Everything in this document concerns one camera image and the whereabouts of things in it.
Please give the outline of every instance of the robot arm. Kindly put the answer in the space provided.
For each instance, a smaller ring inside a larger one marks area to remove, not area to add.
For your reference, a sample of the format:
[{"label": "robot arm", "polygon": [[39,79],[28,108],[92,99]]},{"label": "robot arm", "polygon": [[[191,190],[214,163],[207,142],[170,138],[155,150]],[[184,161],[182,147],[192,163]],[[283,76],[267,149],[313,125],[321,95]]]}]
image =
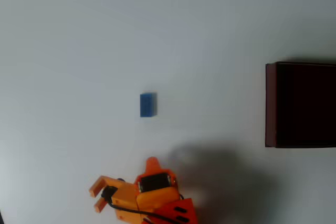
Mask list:
[{"label": "robot arm", "polygon": [[180,197],[175,174],[162,169],[156,157],[147,160],[134,184],[100,176],[89,191],[96,197],[102,189],[96,212],[109,204],[119,220],[130,224],[197,224],[192,200]]}]

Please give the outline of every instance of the black box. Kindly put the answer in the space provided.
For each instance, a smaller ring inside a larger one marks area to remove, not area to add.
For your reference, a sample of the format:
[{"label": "black box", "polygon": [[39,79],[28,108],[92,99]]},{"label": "black box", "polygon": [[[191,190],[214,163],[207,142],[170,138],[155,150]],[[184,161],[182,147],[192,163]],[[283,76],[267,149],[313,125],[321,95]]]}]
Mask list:
[{"label": "black box", "polygon": [[266,65],[266,147],[336,147],[336,65]]}]

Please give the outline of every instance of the white surface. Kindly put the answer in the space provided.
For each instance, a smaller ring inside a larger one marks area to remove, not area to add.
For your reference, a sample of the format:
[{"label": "white surface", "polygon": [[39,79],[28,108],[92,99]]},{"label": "white surface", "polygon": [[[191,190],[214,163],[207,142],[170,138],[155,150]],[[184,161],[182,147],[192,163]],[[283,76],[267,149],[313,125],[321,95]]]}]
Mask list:
[{"label": "white surface", "polygon": [[[177,168],[186,196],[201,202],[187,180],[206,170],[183,176],[188,171],[170,158],[196,145],[223,153],[230,146],[239,162],[277,184],[268,199],[277,203],[256,209],[258,220],[238,210],[218,223],[335,223],[336,150],[264,148],[265,64],[335,55],[335,0],[0,4],[6,224],[117,223],[111,209],[94,212],[87,190],[100,174],[133,181],[151,155]],[[139,118],[146,90],[159,96],[152,119]],[[235,178],[234,166],[217,163],[219,177]],[[206,179],[207,192],[222,183]],[[250,195],[232,197],[250,200],[245,208],[253,211]]]}]

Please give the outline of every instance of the blue cube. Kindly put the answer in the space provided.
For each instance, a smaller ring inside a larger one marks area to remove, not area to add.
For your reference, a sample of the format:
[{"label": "blue cube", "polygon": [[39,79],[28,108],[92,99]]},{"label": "blue cube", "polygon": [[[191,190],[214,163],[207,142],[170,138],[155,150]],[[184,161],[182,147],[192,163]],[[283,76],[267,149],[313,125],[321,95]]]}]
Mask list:
[{"label": "blue cube", "polygon": [[140,95],[140,117],[151,118],[155,116],[156,94],[144,93]]}]

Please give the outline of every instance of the black cable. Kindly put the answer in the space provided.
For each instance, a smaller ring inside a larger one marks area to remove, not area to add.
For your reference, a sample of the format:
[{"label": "black cable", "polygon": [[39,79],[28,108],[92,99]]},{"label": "black cable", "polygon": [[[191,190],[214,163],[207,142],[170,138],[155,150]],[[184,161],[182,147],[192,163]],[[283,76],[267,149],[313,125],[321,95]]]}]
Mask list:
[{"label": "black cable", "polygon": [[180,222],[178,222],[176,220],[170,219],[170,218],[162,216],[162,215],[155,214],[153,212],[138,211],[138,210],[132,210],[132,209],[128,209],[128,208],[115,206],[110,201],[107,201],[107,203],[110,205],[110,207],[112,207],[116,210],[125,211],[125,212],[132,212],[134,214],[140,214],[140,215],[148,215],[148,216],[152,216],[154,218],[158,218],[158,219],[164,220],[164,221],[172,223],[172,224],[181,224]]}]

